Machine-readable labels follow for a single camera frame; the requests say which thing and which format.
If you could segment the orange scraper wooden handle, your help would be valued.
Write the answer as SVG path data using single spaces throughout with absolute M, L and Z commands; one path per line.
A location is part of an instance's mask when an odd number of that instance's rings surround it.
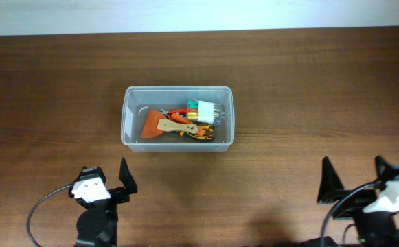
M 197 134 L 198 126 L 193 123 L 177 123 L 166 118 L 162 113 L 149 110 L 140 137 L 152 139 L 162 135 L 164 132 L 186 132 Z

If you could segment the yellow black long-nose pliers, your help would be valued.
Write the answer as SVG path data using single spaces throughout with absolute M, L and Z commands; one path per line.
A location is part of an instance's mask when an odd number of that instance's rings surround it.
M 196 125 L 198 126 L 198 132 L 196 134 L 191 134 L 189 132 L 184 132 L 181 131 L 179 134 L 182 137 L 188 137 L 191 138 L 195 141 L 201 141 L 201 142 L 211 142 L 214 140 L 214 125 L 210 123 L 200 123 L 197 122 Z

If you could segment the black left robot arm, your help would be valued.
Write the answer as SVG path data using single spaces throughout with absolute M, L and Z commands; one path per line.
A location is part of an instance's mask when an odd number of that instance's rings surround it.
M 86 166 L 73 181 L 69 197 L 85 208 L 76 223 L 76 246 L 117 245 L 117 206 L 129 202 L 138 192 L 125 158 L 121 159 L 119 181 L 121 187 L 107 189 L 102 168 Z

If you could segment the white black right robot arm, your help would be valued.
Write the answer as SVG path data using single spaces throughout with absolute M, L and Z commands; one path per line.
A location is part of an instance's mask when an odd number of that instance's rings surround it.
M 376 179 L 347 190 L 330 159 L 322 160 L 318 204 L 331 204 L 321 225 L 320 236 L 300 246 L 338 246 L 327 236 L 330 220 L 352 220 L 358 234 L 358 246 L 399 246 L 399 228 L 394 216 L 399 213 L 399 165 L 383 157 L 374 159 Z

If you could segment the orange perforated bar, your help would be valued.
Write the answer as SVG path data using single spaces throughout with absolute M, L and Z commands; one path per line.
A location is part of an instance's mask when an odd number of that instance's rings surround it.
M 184 117 L 182 117 L 180 115 L 175 115 L 175 114 L 173 114 L 171 116 L 171 120 L 173 120 L 173 121 L 175 121 L 177 123 L 180 123 L 180 124 L 192 124 L 192 122 L 189 121 L 188 119 L 186 119 L 186 118 L 184 118 Z M 202 128 L 199 128 L 198 129 L 198 135 L 204 136 L 205 135 L 205 131 Z

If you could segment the red handled cutting pliers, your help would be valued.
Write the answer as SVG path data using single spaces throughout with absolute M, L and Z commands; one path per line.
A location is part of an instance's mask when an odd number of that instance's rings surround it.
M 174 110 L 160 109 L 159 113 L 166 116 L 167 118 L 171 117 L 173 114 L 185 117 L 187 115 L 187 109 L 186 108 L 178 108 Z

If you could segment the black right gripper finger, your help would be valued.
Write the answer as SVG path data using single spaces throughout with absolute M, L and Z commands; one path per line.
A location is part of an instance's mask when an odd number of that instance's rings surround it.
M 376 175 L 379 181 L 388 181 L 391 176 L 391 164 L 388 163 L 382 156 L 375 157 Z
M 322 159 L 321 182 L 317 196 L 318 204 L 332 204 L 345 196 L 345 189 L 330 159 Z

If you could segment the coloured screwdriver set box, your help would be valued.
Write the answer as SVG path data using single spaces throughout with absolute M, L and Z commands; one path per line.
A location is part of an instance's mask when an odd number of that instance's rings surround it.
M 226 112 L 221 104 L 190 99 L 186 116 L 190 121 L 220 125 L 226 119 Z

